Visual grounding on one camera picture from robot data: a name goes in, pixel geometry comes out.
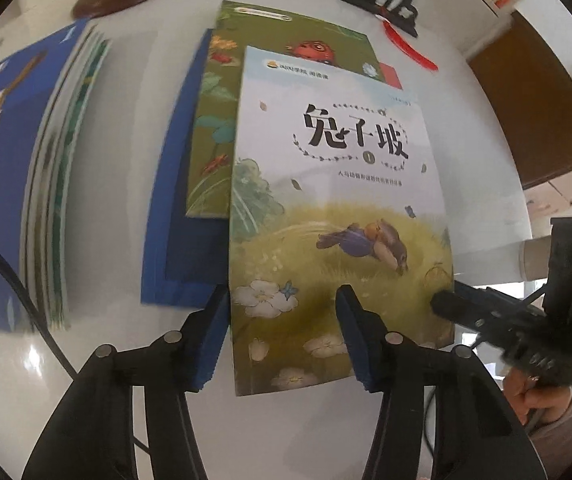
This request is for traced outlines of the right hand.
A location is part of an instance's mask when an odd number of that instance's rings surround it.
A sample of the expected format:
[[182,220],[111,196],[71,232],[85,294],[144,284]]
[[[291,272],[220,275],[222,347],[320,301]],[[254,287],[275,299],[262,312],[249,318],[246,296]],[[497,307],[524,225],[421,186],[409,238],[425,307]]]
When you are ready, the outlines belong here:
[[572,401],[571,387],[538,386],[535,379],[514,367],[502,381],[502,392],[523,426],[532,411],[540,413],[541,424],[556,422]]

